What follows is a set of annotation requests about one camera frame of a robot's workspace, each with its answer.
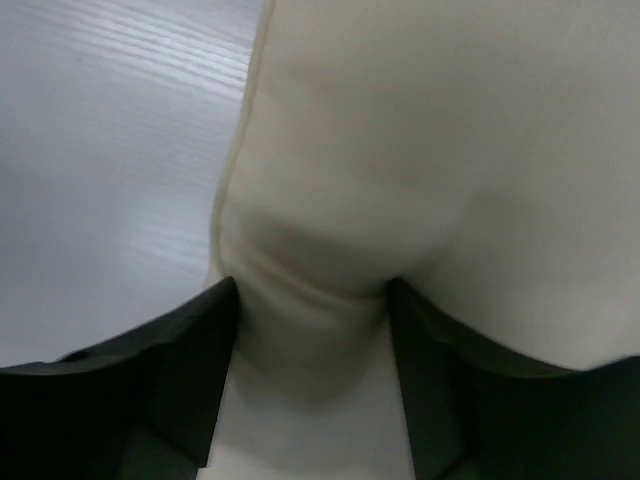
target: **wood grain surface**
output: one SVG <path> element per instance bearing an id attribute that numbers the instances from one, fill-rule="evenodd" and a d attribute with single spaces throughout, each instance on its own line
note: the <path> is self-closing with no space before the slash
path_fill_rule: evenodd
<path id="1" fill-rule="evenodd" d="M 201 288 L 261 3 L 0 2 L 0 365 Z"/>

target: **gray tabletop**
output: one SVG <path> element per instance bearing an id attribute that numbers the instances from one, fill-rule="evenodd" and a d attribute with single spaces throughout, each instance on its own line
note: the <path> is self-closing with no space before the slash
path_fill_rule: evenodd
<path id="1" fill-rule="evenodd" d="M 0 365 L 200 290 L 261 3 L 0 2 Z"/>

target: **white fabric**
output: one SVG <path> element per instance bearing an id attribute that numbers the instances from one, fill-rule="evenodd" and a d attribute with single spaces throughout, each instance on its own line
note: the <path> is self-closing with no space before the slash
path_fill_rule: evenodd
<path id="1" fill-rule="evenodd" d="M 210 274 L 239 282 L 256 375 L 335 396 L 396 276 L 553 364 L 640 351 L 640 3 L 279 0 L 264 18 Z"/>

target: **fabric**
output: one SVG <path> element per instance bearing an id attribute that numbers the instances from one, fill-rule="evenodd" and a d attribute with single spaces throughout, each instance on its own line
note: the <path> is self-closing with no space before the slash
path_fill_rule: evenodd
<path id="1" fill-rule="evenodd" d="M 640 4 L 626 0 L 268 2 L 209 282 L 232 275 L 242 298 L 226 410 L 249 409 L 261 382 L 272 406 L 233 421 L 280 450 L 319 435 L 301 425 L 362 434 L 330 400 L 350 395 L 384 335 L 394 277 L 549 365 L 638 353 L 637 45 Z M 370 364 L 392 365 L 384 351 Z M 398 409 L 384 378 L 382 403 Z M 320 399 L 331 406 L 301 413 Z M 403 420 L 389 421 L 402 470 Z M 266 457 L 299 473 L 283 451 Z"/>

